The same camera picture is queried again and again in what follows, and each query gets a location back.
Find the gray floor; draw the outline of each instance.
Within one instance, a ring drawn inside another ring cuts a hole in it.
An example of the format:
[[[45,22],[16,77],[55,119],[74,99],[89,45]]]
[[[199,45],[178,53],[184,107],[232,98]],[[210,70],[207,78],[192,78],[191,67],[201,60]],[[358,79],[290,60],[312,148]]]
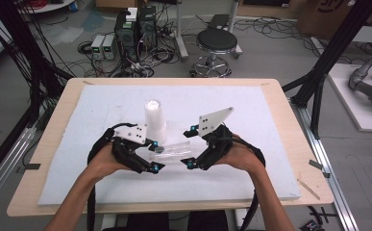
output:
[[[61,21],[67,17],[68,19],[59,25],[76,28],[85,26],[86,29],[74,42],[60,43],[54,46],[65,62],[85,59],[86,57],[76,50],[78,44],[91,40],[95,33],[111,32],[114,25],[113,20],[100,19],[97,13],[94,14],[91,6],[81,9],[77,13],[60,10],[40,16],[41,20],[47,23]],[[203,19],[209,21],[210,17],[206,16]],[[195,20],[198,18],[185,18],[184,25]],[[239,22],[238,28],[245,28],[245,25],[240,25],[241,23],[245,22]],[[195,34],[203,27],[204,24],[201,22],[193,23],[192,28],[199,29],[189,30],[187,33]],[[225,56],[233,70],[230,78],[275,78],[281,85],[284,85],[308,73],[317,61],[317,57],[312,51],[305,48],[304,42],[300,39],[268,38],[252,28],[244,31],[235,28],[235,34],[243,50],[243,55],[238,60],[235,60],[231,55]],[[271,35],[283,36],[283,34],[275,32]],[[183,63],[163,64],[155,67],[154,77],[189,77],[191,64],[197,57],[203,55],[203,52],[195,46],[195,37],[186,37],[185,42],[189,59]],[[346,51],[346,55],[352,58],[368,56],[355,45]],[[87,64],[82,64],[82,66],[84,69],[90,69]],[[73,67],[72,70],[78,76],[85,74],[79,66]],[[292,90],[286,95],[291,96],[294,93],[295,90]],[[27,109],[29,103],[29,88],[26,82],[22,79],[10,57],[6,54],[0,55],[0,144]],[[329,81],[326,81],[323,94],[320,136],[359,229],[372,230],[372,133],[357,130]],[[50,217],[10,218],[7,216],[7,207],[21,177],[22,174],[17,173],[15,169],[0,191],[0,230],[39,230],[50,219]],[[306,207],[288,207],[286,209],[297,229],[307,220],[314,218]],[[335,214],[335,208],[332,205],[325,206],[324,209],[328,214]],[[182,215],[173,214],[171,216],[178,218]],[[101,219],[102,216],[97,217],[98,225],[100,225]],[[323,220],[326,230],[341,230],[337,218],[328,217],[329,222],[324,218]],[[172,223],[178,229],[184,229],[186,225],[184,219]],[[85,218],[82,218],[79,225],[78,230],[85,230]],[[263,228],[260,216],[256,217],[252,228]]]

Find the clear plastic object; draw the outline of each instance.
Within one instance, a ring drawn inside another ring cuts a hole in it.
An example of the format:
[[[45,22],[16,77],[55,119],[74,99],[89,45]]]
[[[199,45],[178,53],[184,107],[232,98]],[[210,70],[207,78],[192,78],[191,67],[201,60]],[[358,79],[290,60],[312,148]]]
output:
[[[156,147],[150,154],[150,160],[159,163],[176,163],[191,157],[191,144],[189,141]]]

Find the stool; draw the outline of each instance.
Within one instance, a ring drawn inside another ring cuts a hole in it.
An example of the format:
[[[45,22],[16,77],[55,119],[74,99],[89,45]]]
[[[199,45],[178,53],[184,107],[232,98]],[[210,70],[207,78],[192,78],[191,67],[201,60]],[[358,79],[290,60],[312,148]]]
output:
[[[210,55],[202,56],[195,61],[192,70],[189,72],[191,77],[197,74],[204,77],[224,77],[232,73],[228,63],[216,56],[236,50],[237,39],[231,32],[221,29],[202,31],[197,36],[197,45]]]

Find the white cylinder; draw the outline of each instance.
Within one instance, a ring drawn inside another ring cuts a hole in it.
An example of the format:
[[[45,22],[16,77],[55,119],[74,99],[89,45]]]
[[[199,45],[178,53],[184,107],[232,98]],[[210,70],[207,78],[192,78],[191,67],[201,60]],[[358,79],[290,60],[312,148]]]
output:
[[[145,115],[147,124],[146,138],[157,141],[159,145],[165,143],[167,139],[166,122],[159,100],[150,100],[145,105]]]

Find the cardboard box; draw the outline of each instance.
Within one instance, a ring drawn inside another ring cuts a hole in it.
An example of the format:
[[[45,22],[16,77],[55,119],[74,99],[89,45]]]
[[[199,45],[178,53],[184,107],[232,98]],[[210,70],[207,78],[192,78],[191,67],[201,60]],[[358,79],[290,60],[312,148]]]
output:
[[[134,8],[142,6],[147,0],[95,0],[97,8]]]
[[[331,39],[352,7],[350,0],[308,0],[296,28],[304,36]]]

